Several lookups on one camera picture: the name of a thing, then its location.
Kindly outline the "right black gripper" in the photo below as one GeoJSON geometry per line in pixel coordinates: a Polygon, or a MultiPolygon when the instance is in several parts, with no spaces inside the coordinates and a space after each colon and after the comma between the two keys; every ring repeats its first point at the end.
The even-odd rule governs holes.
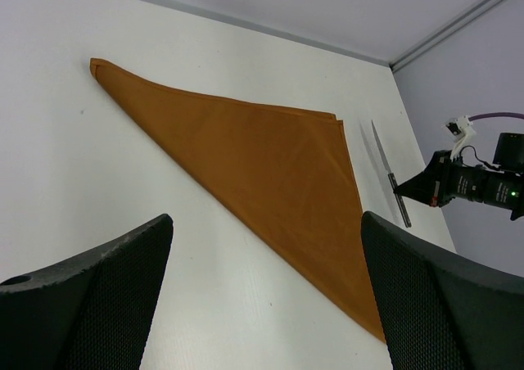
{"type": "Polygon", "coordinates": [[[482,202],[487,171],[481,166],[466,166],[462,158],[452,160],[451,151],[436,151],[427,168],[398,185],[394,193],[431,207],[443,207],[454,198],[482,202]]]}

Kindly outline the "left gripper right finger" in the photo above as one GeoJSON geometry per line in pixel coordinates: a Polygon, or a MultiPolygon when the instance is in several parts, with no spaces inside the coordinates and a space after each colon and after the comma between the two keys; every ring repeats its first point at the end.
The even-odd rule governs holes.
{"type": "Polygon", "coordinates": [[[521,369],[523,279],[371,211],[361,240],[395,369],[521,369]]]}

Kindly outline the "orange cloth napkin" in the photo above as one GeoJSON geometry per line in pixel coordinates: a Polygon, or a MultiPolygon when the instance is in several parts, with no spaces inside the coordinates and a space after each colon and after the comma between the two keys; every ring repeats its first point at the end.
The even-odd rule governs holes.
{"type": "Polygon", "coordinates": [[[170,88],[103,59],[93,58],[89,69],[196,182],[333,304],[384,337],[341,120],[170,88]]]}

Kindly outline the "steak knife marbled handle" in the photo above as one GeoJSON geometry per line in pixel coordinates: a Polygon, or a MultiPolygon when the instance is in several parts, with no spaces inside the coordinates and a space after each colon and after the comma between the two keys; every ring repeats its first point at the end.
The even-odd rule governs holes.
{"type": "Polygon", "coordinates": [[[393,195],[395,197],[395,201],[399,207],[399,210],[400,210],[400,216],[404,222],[404,225],[406,228],[411,228],[413,225],[412,225],[412,222],[411,222],[411,219],[409,217],[409,214],[408,214],[408,211],[407,211],[407,208],[406,208],[406,205],[404,203],[404,200],[402,198],[402,196],[400,196],[399,194],[397,194],[395,192],[396,188],[398,187],[398,183],[396,181],[396,177],[393,173],[393,171],[391,170],[391,167],[390,167],[390,164],[386,158],[386,154],[385,154],[385,151],[383,149],[383,146],[382,146],[382,142],[379,138],[379,135],[377,133],[377,129],[376,129],[376,126],[375,124],[372,122],[372,131],[373,131],[373,136],[375,138],[375,141],[376,141],[376,144],[377,144],[377,149],[379,151],[379,155],[381,157],[381,160],[382,160],[382,163],[384,165],[384,168],[387,172],[387,177],[388,177],[388,180],[390,182],[390,185],[392,187],[392,191],[393,191],[393,195]]]}

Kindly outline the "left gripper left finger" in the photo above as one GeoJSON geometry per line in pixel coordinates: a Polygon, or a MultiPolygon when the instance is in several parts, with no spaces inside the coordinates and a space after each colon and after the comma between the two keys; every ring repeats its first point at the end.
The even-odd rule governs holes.
{"type": "Polygon", "coordinates": [[[3,369],[138,369],[173,240],[161,214],[1,284],[3,369]]]}

